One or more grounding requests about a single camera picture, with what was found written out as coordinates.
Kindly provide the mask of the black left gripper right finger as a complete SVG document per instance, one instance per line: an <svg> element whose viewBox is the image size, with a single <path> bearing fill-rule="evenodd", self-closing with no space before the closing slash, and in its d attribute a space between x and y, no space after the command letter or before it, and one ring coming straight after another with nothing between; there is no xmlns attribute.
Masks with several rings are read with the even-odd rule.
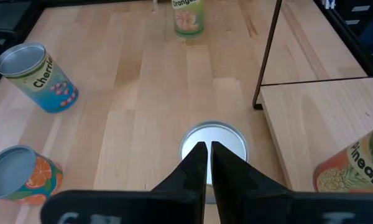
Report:
<svg viewBox="0 0 373 224"><path fill-rule="evenodd" d="M217 141L211 176L221 223L373 223L373 194L289 190Z"/></svg>

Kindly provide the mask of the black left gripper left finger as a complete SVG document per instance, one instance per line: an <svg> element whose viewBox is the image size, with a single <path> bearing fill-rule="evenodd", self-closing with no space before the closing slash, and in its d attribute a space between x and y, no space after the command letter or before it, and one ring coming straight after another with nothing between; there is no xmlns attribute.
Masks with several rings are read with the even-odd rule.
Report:
<svg viewBox="0 0 373 224"><path fill-rule="evenodd" d="M42 223L203 223L208 150L198 142L150 191L67 190L40 211Z"/></svg>

